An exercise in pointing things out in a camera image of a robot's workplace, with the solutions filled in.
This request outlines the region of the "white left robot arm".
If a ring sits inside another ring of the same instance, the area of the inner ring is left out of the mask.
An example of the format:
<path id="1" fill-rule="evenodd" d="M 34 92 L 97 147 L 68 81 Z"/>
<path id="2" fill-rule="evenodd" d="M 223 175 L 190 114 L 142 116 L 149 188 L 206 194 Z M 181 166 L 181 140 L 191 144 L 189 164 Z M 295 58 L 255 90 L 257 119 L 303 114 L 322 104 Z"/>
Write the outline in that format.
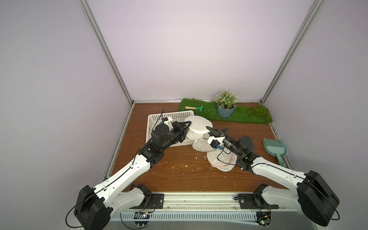
<path id="1" fill-rule="evenodd" d="M 130 208 L 147 206 L 151 191 L 146 186 L 138 185 L 129 192 L 123 190 L 155 166 L 164 157 L 166 149 L 183 142 L 190 126 L 190 121 L 174 121 L 172 128 L 166 124 L 157 125 L 151 138 L 126 166 L 94 187 L 83 187 L 72 209 L 81 227 L 102 230 L 114 215 Z"/>

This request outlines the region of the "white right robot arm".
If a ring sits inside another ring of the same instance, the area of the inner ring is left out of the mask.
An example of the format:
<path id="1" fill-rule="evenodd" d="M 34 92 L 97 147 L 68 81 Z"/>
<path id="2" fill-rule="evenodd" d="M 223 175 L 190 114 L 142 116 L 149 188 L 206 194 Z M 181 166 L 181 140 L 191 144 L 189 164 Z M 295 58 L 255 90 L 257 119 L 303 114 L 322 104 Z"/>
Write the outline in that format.
<path id="1" fill-rule="evenodd" d="M 302 212 L 315 224 L 326 227 L 335 220 L 339 198 L 323 177 L 315 171 L 308 173 L 272 163 L 254 153 L 254 143 L 248 136 L 235 140 L 227 134 L 228 129 L 207 127 L 212 148 L 227 149 L 238 159 L 241 170 L 263 176 L 283 186 L 277 189 L 262 185 L 254 195 L 260 195 L 264 205 L 279 205 Z"/>

